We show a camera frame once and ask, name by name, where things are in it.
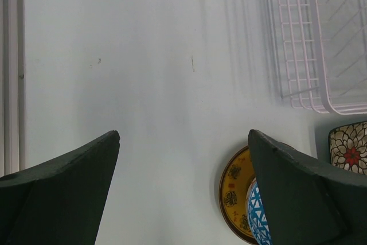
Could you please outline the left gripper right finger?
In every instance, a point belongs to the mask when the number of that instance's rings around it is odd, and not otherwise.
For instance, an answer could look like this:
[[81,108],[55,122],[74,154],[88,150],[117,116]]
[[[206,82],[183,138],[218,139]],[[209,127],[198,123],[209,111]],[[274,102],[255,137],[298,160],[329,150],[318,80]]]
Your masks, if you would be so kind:
[[273,244],[366,244],[366,176],[259,130],[248,146]]

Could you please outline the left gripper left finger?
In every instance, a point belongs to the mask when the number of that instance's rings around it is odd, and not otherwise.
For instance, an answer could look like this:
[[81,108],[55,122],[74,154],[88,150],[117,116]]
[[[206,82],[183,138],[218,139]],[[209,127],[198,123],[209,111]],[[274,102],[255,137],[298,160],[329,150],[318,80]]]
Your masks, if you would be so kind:
[[1,177],[1,244],[95,244],[120,136]]

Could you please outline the blue patterned bowl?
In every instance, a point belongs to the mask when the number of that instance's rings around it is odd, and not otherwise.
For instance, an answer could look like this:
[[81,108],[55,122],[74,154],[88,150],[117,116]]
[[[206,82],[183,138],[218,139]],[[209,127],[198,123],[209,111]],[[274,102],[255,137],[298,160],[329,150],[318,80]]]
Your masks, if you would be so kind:
[[272,239],[265,215],[260,190],[254,178],[247,190],[247,218],[250,230],[258,244],[271,245]]

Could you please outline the yellow round plate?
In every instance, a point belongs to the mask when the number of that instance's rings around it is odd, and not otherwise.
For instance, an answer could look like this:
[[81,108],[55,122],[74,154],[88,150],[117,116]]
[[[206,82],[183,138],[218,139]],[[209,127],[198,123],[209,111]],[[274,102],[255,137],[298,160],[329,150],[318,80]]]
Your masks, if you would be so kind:
[[229,229],[241,240],[257,244],[247,215],[247,193],[255,182],[249,147],[234,154],[224,167],[218,188],[221,214]]

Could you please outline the clear wire dish rack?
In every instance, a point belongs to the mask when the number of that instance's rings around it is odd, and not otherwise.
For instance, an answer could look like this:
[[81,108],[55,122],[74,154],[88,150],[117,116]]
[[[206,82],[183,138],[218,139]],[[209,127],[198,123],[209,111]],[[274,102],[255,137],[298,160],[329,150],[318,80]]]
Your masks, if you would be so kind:
[[266,0],[280,97],[319,114],[366,113],[366,0]]

